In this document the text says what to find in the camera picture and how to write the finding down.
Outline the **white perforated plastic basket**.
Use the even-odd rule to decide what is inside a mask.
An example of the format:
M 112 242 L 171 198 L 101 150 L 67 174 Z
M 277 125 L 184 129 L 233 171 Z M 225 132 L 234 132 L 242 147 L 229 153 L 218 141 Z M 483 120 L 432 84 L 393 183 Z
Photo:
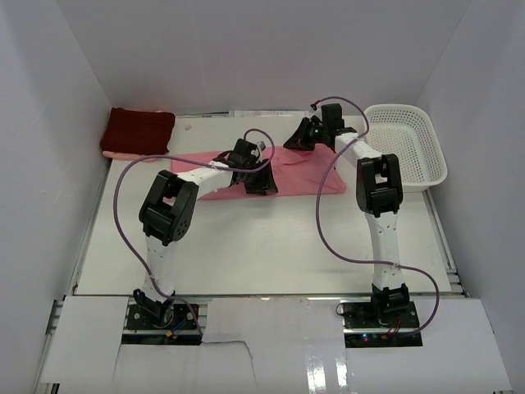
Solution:
M 399 159 L 405 193 L 422 192 L 448 175 L 445 158 L 430 117 L 420 108 L 378 104 L 365 110 L 370 131 L 367 143 Z

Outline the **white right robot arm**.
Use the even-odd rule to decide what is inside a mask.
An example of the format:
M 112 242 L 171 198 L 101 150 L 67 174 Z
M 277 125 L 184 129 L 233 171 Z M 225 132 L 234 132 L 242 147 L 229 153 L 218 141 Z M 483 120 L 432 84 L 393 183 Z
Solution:
M 355 199 L 367 220 L 372 242 L 372 259 L 347 258 L 351 263 L 373 266 L 371 310 L 380 323 L 396 320 L 409 307 L 409 289 L 400 267 L 397 222 L 404 194 L 399 159 L 383 154 L 347 126 L 338 103 L 312 104 L 314 114 L 305 117 L 284 147 L 298 151 L 313 151 L 322 144 L 334 156 L 322 174 L 316 197 L 316 225 L 320 231 L 320 202 L 326 179 L 336 171 L 340 158 L 356 171 Z

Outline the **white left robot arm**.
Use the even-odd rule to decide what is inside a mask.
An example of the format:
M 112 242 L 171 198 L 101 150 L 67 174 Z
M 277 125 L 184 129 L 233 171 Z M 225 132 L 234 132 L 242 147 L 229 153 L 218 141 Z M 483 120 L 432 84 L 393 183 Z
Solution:
M 168 300 L 175 294 L 171 280 L 177 242 L 188 232 L 198 199 L 242 184 L 248 195 L 278 192 L 270 160 L 263 157 L 262 141 L 237 140 L 232 150 L 222 152 L 206 165 L 193 170 L 159 172 L 139 211 L 147 245 L 147 277 L 134 291 L 139 307 L 156 324 L 165 327 Z

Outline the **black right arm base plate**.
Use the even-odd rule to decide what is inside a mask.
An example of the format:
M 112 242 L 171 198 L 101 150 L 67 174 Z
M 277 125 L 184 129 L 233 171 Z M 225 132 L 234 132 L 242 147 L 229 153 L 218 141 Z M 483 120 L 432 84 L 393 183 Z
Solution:
M 400 314 L 383 320 L 373 313 L 370 302 L 341 302 L 336 314 L 342 318 L 347 349 L 379 349 L 422 347 L 422 335 L 410 332 L 419 329 L 415 304 Z

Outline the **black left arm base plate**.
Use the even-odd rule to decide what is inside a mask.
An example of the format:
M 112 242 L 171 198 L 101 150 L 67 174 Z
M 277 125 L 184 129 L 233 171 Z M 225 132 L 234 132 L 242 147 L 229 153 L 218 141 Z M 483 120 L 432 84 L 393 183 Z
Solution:
M 130 304 L 121 337 L 124 345 L 199 346 L 201 335 L 194 316 L 184 304 L 173 304 L 161 318 L 155 318 Z

